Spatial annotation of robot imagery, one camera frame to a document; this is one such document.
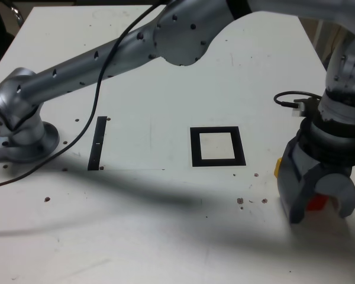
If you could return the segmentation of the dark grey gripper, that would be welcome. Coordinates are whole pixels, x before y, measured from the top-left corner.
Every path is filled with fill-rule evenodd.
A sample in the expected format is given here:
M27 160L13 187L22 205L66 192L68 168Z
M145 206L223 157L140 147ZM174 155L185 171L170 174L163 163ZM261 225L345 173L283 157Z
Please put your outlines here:
M343 173L325 175L326 166L355 166L355 125L304 119L279 166L279 195L290 224L300 223L307 211L323 209L326 196L337 201L340 218L355 210L353 181Z

